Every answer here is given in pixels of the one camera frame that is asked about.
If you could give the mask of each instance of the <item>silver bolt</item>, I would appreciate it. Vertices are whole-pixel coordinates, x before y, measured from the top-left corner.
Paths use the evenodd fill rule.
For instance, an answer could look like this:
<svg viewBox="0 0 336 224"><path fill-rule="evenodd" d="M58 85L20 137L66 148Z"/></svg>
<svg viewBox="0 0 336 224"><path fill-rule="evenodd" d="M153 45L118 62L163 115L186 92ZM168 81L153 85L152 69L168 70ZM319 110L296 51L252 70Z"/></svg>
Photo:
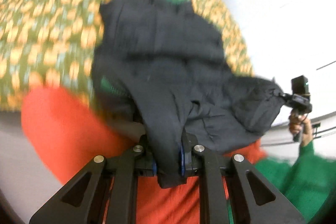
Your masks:
<svg viewBox="0 0 336 224"><path fill-rule="evenodd" d="M233 158L234 158L236 161L238 161L238 162L241 162L241 161L244 160L244 156L242 156L242 155L240 155L240 154L236 154L236 155L234 155Z"/></svg>
<svg viewBox="0 0 336 224"><path fill-rule="evenodd" d="M136 145L133 147L134 152L141 152L143 150L142 145Z"/></svg>
<svg viewBox="0 0 336 224"><path fill-rule="evenodd" d="M93 160L95 163L101 163L102 161L104 161L104 157L102 155L98 155L94 157Z"/></svg>
<svg viewBox="0 0 336 224"><path fill-rule="evenodd" d="M202 145L195 145L195 146L194 146L194 149L195 149L197 152L202 152L202 151L204 151L204 146L202 146Z"/></svg>

